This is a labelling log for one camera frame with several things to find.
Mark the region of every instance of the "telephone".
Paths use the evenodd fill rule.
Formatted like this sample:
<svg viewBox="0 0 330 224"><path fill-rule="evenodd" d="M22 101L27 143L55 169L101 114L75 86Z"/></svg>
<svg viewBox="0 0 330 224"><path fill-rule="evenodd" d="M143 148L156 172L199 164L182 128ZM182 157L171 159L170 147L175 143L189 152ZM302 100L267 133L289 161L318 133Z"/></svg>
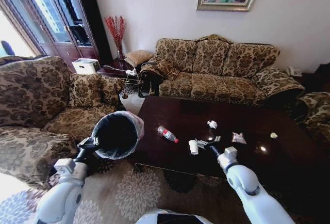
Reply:
<svg viewBox="0 0 330 224"><path fill-rule="evenodd" d="M302 76L300 69L294 69L291 66L289 66L287 68L287 74L289 74L290 76L297 76L297 77L301 77Z"/></svg>

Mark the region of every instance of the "vase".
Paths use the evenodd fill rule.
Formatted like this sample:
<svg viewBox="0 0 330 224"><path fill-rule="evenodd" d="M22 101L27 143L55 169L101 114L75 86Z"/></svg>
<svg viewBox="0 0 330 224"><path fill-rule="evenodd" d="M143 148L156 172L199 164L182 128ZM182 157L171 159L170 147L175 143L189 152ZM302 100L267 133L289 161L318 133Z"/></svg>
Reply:
<svg viewBox="0 0 330 224"><path fill-rule="evenodd" d="M119 60L125 59L125 56L123 54L123 47L121 45L117 47L117 56Z"/></svg>

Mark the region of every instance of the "paper cup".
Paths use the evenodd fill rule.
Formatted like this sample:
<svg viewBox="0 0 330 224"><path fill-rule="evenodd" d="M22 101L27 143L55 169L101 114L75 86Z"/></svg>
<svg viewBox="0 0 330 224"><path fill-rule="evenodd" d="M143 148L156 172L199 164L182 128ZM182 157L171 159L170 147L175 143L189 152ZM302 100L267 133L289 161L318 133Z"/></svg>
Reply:
<svg viewBox="0 0 330 224"><path fill-rule="evenodd" d="M189 146L190 146L190 153L193 155L198 154L198 146L197 146L197 141L196 140L190 140L189 141Z"/></svg>

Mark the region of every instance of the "dark wooden table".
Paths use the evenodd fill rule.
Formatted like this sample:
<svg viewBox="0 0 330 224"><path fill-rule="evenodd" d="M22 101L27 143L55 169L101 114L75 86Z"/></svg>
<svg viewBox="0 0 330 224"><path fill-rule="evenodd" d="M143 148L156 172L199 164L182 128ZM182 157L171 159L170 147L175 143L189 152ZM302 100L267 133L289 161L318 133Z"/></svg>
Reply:
<svg viewBox="0 0 330 224"><path fill-rule="evenodd" d="M313 181L319 173L328 171L324 153L281 111L149 96L139 117L144 120L145 135L127 158L137 171L139 165L147 165L223 178L225 175L214 154L199 149L199 155L191 155L188 145L189 140L207 141L217 135L221 135L218 148L234 146L239 163L254 170L263 184ZM210 129L208 120L216 121L218 128ZM179 143L159 137L160 125L172 131ZM232 132L242 132L247 145L231 142ZM277 139L270 138L272 132L278 135Z"/></svg>
<svg viewBox="0 0 330 224"><path fill-rule="evenodd" d="M117 58L112 60L112 62L110 62L108 64L108 66L111 66L116 69L124 70L124 71L133 70L133 67L130 64L128 64L124 60L119 60ZM127 75L126 72L124 72L124 71L119 71L119 70L115 70L115 69L102 67L101 69L99 69L97 71L97 73L101 74L103 76L106 76L106 77L114 77L114 78L121 78L124 80L128 80L128 82L127 82L128 84L137 85L138 84L137 77L132 76L132 75Z"/></svg>

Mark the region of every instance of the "carpet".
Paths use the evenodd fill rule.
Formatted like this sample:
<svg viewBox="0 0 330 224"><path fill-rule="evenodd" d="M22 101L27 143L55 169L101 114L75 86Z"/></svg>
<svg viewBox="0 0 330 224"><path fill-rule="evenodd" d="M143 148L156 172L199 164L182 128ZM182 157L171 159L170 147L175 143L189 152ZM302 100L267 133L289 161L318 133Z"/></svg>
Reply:
<svg viewBox="0 0 330 224"><path fill-rule="evenodd" d="M134 89L127 99L122 99L125 108L134 114L143 101ZM137 174L125 160L94 159L96 162L92 163L91 175L86 178L75 224L135 223L153 209L197 214L219 224L249 223L240 199L225 180L151 167L143 167L143 172ZM0 203L0 223L34 223L37 203L46 191L29 188L11 178L17 181L13 193L12 183L8 181L6 185L4 178L1 178L2 189L10 188L12 195ZM58 178L55 174L49 180L55 185ZM305 195L295 195L290 189L286 192L267 190L296 223L322 223L317 214L306 208Z"/></svg>

